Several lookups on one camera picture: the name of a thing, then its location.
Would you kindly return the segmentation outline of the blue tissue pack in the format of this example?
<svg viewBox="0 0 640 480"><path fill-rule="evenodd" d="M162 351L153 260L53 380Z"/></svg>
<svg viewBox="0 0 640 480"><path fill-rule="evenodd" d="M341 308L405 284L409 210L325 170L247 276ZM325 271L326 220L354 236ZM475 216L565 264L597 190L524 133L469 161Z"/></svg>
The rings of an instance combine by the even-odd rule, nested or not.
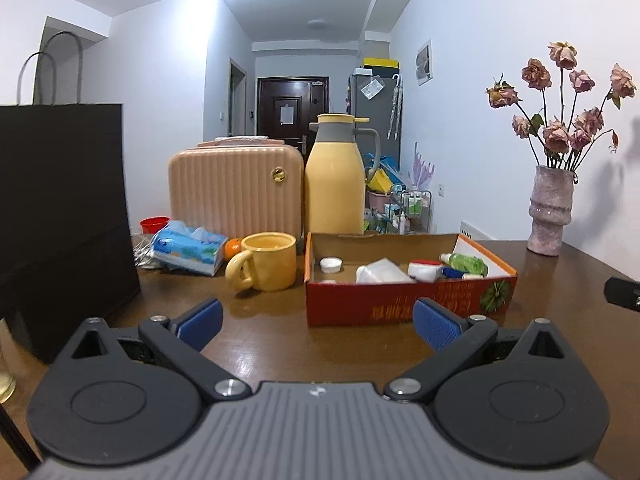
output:
<svg viewBox="0 0 640 480"><path fill-rule="evenodd" d="M170 220L151 240L151 257L162 263L196 274L214 276L224 260L228 238L202 226L190 228Z"/></svg>

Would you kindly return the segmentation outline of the yellow ceramic mug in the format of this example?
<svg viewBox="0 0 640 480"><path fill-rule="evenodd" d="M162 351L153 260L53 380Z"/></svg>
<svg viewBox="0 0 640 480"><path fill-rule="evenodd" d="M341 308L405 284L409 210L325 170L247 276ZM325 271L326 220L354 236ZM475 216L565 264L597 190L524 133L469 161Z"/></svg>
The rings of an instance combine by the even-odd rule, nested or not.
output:
<svg viewBox="0 0 640 480"><path fill-rule="evenodd" d="M296 281L297 238L288 233L256 233L241 240L241 251L229 260L224 277L238 292L278 292Z"/></svg>

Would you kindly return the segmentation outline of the pink ribbed suitcase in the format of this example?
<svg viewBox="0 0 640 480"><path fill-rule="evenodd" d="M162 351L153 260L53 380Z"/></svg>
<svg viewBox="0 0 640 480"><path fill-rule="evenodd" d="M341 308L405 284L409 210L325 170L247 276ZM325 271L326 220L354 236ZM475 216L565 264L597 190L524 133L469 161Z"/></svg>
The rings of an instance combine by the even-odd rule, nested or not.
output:
<svg viewBox="0 0 640 480"><path fill-rule="evenodd" d="M228 136L168 164L171 218L229 238L303 234L303 156L282 140Z"/></svg>

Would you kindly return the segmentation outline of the pink textured vase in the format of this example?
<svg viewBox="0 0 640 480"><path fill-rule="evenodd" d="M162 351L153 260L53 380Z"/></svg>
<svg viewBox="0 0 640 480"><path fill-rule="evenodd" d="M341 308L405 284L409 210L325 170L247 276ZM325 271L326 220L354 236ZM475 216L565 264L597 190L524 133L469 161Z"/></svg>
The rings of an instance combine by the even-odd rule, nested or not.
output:
<svg viewBox="0 0 640 480"><path fill-rule="evenodd" d="M527 249L546 257L557 257L563 230L572 221L574 174L567 170L537 166L528 214L532 230Z"/></svg>

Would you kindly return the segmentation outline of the red white lint brush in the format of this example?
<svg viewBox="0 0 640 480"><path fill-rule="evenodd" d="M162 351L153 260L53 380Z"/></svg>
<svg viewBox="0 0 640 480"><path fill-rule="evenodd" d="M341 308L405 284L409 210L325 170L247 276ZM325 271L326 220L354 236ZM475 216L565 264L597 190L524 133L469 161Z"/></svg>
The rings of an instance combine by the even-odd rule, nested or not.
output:
<svg viewBox="0 0 640 480"><path fill-rule="evenodd" d="M413 260L408 264L407 274L421 283L435 283L442 277L442 264L434 260Z"/></svg>

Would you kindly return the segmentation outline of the translucent plastic container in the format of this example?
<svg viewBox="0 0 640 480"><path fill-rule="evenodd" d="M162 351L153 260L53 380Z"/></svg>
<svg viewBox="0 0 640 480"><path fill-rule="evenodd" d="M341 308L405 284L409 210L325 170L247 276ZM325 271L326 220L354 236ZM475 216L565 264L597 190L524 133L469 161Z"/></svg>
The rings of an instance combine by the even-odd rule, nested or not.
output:
<svg viewBox="0 0 640 480"><path fill-rule="evenodd" d="M357 284L411 284L413 282L413 278L387 258L360 266L356 270Z"/></svg>

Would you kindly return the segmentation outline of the orange fruit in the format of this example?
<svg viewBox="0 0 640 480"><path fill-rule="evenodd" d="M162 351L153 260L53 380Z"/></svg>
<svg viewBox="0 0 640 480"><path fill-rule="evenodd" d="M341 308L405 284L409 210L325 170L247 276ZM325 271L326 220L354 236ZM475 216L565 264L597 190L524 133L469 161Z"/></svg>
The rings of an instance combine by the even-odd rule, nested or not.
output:
<svg viewBox="0 0 640 480"><path fill-rule="evenodd" d="M240 252L242 252L242 240L240 238L229 238L224 243L224 260L229 261Z"/></svg>

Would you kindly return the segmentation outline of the red bowl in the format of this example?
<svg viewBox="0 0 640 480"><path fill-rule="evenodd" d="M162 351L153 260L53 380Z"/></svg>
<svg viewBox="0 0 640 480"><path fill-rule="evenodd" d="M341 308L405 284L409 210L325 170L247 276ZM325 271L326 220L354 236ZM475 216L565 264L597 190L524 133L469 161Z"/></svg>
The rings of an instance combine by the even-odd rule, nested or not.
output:
<svg viewBox="0 0 640 480"><path fill-rule="evenodd" d="M155 234L167 226L169 221L169 217L156 216L142 219L139 224L143 234Z"/></svg>

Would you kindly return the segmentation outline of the yellow box on fridge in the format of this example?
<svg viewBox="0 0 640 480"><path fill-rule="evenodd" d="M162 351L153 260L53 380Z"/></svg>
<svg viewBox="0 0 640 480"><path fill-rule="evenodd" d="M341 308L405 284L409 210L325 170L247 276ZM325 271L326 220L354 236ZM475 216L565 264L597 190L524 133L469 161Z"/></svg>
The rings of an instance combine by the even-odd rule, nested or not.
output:
<svg viewBox="0 0 640 480"><path fill-rule="evenodd" d="M364 58L362 67L369 68L389 68L390 70L398 70L400 64L396 60L390 58Z"/></svg>

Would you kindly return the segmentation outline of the black paper bag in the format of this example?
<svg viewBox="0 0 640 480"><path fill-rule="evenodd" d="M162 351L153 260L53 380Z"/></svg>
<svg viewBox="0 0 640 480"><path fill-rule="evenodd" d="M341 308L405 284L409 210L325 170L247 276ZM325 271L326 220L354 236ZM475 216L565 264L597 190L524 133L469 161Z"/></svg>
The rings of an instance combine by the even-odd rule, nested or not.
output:
<svg viewBox="0 0 640 480"><path fill-rule="evenodd" d="M1 317L51 363L85 318L140 290L119 104L1 109Z"/></svg>

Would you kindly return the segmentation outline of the blue scalloped cap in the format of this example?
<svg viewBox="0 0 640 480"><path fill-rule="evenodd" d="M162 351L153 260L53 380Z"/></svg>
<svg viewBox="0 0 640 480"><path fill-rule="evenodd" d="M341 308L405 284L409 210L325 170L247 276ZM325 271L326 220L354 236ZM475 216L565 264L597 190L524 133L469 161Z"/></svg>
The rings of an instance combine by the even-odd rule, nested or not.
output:
<svg viewBox="0 0 640 480"><path fill-rule="evenodd" d="M443 266L442 277L447 280L461 280L464 277L464 272L450 268L450 266Z"/></svg>

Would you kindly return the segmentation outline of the dark entrance door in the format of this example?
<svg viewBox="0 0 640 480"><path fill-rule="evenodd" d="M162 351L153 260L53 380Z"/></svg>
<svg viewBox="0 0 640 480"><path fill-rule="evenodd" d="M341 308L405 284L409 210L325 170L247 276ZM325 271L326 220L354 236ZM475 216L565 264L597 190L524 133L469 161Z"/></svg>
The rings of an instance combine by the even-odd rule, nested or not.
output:
<svg viewBox="0 0 640 480"><path fill-rule="evenodd" d="M258 136L282 140L307 160L316 133L309 129L329 111L328 77L266 77L257 83Z"/></svg>

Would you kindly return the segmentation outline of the yellow thermos jug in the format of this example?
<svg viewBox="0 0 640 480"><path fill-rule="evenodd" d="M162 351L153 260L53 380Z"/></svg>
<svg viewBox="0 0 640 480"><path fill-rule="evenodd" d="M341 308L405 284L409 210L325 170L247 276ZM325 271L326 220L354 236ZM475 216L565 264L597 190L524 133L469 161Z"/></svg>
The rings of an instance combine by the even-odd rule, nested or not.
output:
<svg viewBox="0 0 640 480"><path fill-rule="evenodd" d="M305 167L305 228L308 233L361 234L366 187L381 157L378 132L367 118L320 114L309 129L316 134ZM365 170L356 136L374 141L374 162Z"/></svg>

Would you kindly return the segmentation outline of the red cardboard box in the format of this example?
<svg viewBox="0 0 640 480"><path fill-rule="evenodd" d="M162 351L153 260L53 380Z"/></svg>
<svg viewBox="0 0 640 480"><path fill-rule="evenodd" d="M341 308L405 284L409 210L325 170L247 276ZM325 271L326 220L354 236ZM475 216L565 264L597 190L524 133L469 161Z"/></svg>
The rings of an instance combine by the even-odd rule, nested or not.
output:
<svg viewBox="0 0 640 480"><path fill-rule="evenodd" d="M357 284L360 266L387 258L404 272L413 260L438 261L441 254L481 258L488 265L486 278L440 278L435 283ZM337 274L324 274L320 260L343 260ZM430 298L461 316L503 313L511 302L518 271L462 234L320 234L307 237L305 288L310 327L365 326L412 320L413 304Z"/></svg>

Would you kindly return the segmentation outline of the grey refrigerator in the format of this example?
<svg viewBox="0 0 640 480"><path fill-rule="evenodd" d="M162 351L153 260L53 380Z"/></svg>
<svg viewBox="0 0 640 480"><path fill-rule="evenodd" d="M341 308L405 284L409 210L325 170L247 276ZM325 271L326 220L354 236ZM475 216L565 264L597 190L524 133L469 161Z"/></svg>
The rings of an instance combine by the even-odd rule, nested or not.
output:
<svg viewBox="0 0 640 480"><path fill-rule="evenodd" d="M347 85L346 112L356 118L368 118L364 128L380 134L381 158L399 167L401 148L400 77L351 74Z"/></svg>

